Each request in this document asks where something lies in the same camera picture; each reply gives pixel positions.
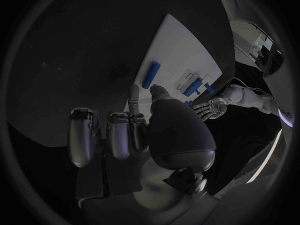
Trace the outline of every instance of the cable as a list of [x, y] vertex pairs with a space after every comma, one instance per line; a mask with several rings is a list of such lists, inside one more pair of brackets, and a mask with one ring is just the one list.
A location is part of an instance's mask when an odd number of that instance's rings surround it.
[[232, 80], [238, 80], [239, 82], [241, 82], [245, 87], [247, 87], [248, 89], [251, 89], [253, 91], [258, 91], [258, 92], [261, 92], [261, 93], [264, 93], [264, 94], [267, 94], [271, 97], [273, 97], [272, 95], [268, 94], [267, 92], [265, 92], [264, 90], [262, 90], [261, 88], [259, 87], [249, 87], [247, 86], [241, 79], [237, 78], [237, 77], [232, 77], [228, 82], [227, 82], [227, 85], [226, 85], [226, 88], [228, 88], [228, 86], [230, 85], [231, 81]]

